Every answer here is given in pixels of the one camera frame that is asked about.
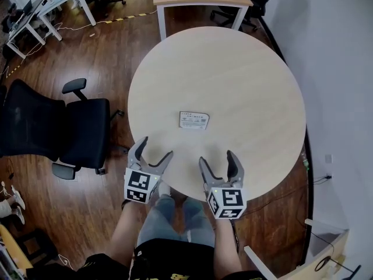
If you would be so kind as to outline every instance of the person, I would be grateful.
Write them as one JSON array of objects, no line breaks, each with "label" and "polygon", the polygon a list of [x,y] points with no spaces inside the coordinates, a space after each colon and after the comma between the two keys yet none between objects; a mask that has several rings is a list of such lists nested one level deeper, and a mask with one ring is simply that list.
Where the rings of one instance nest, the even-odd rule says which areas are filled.
[{"label": "person", "polygon": [[[8,29],[11,30],[13,25],[19,20],[21,15],[23,14],[22,9],[17,9],[17,5],[15,3],[12,3],[11,6],[8,9],[8,19],[6,20],[6,24],[8,26]],[[36,16],[32,18],[30,21],[30,25],[33,29],[38,29],[42,26],[42,23],[37,19]]]},{"label": "person", "polygon": [[133,254],[133,280],[265,279],[242,270],[229,220],[218,219],[214,233],[201,202],[188,197],[182,206],[185,232],[178,234],[171,226],[175,201],[164,182],[159,195],[138,236],[143,204],[126,200],[105,254],[88,257],[76,272],[58,264],[27,269],[28,279],[128,279]]},{"label": "person", "polygon": [[[20,220],[21,223],[24,224],[24,217],[22,215],[22,209],[26,209],[24,201],[19,194],[19,192],[12,186],[13,196],[10,198],[3,200],[0,202],[0,218],[5,218],[10,215],[16,215]],[[12,208],[11,206],[14,204],[18,204],[16,208]]]}]

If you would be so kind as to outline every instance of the jeans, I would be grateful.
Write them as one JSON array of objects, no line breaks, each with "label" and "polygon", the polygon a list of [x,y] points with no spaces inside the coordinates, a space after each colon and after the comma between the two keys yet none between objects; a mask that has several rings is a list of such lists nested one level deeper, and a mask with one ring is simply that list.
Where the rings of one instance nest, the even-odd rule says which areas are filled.
[{"label": "jeans", "polygon": [[215,233],[202,204],[188,197],[182,205],[182,211],[185,231],[178,234],[172,227],[175,201],[163,194],[147,215],[139,233],[137,246],[151,239],[169,239],[214,247]]}]

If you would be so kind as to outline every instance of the desk leg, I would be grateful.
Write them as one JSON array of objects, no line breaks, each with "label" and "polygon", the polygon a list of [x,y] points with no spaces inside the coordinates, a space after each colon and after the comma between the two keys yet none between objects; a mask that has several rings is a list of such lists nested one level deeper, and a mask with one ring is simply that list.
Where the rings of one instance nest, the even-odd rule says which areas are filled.
[{"label": "desk leg", "polygon": [[79,0],[81,6],[83,7],[84,11],[86,12],[86,15],[89,19],[89,21],[91,22],[92,26],[96,25],[96,21],[91,13],[91,11],[89,10],[89,7],[87,5],[87,2],[85,0]]},{"label": "desk leg", "polygon": [[11,48],[15,53],[18,54],[19,57],[22,57],[22,59],[26,58],[26,55],[24,55],[21,51],[19,51],[15,46],[13,46],[10,42],[7,42],[6,45]]},{"label": "desk leg", "polygon": [[59,40],[62,40],[62,36],[58,33],[58,31],[53,27],[53,25],[48,21],[48,19],[44,16],[40,16],[40,19],[43,23],[48,27],[49,31]]},{"label": "desk leg", "polygon": [[45,40],[43,40],[41,38],[41,36],[39,34],[37,34],[37,32],[31,27],[30,24],[26,24],[26,28],[28,29],[28,31],[42,44],[42,45],[45,45]]},{"label": "desk leg", "polygon": [[244,20],[244,17],[246,15],[248,8],[249,8],[248,6],[243,6],[239,9],[239,11],[237,12],[237,15],[235,16],[232,29],[238,30],[238,28],[240,28],[241,23]]},{"label": "desk leg", "polygon": [[166,23],[164,21],[164,6],[157,5],[158,13],[158,24],[159,24],[159,33],[161,34],[161,40],[166,39]]}]

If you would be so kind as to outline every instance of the small white box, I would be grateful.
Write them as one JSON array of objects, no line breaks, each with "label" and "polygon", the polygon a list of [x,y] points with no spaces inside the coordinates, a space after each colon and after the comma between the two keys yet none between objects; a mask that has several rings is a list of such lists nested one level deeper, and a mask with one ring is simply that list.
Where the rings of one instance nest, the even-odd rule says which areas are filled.
[{"label": "small white box", "polygon": [[154,194],[160,176],[126,168],[124,199],[147,204]]},{"label": "small white box", "polygon": [[238,219],[247,205],[241,188],[211,188],[207,203],[215,219]]}]

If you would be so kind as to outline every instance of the person's arm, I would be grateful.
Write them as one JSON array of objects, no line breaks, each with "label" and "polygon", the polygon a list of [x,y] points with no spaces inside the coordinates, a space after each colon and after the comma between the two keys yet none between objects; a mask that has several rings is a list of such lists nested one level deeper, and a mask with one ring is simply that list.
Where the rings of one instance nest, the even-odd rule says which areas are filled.
[{"label": "person's arm", "polygon": [[227,219],[216,219],[214,275],[216,279],[242,271],[232,225]]},{"label": "person's arm", "polygon": [[124,205],[117,227],[105,252],[110,258],[130,268],[138,238],[138,212],[144,205],[131,201]]}]

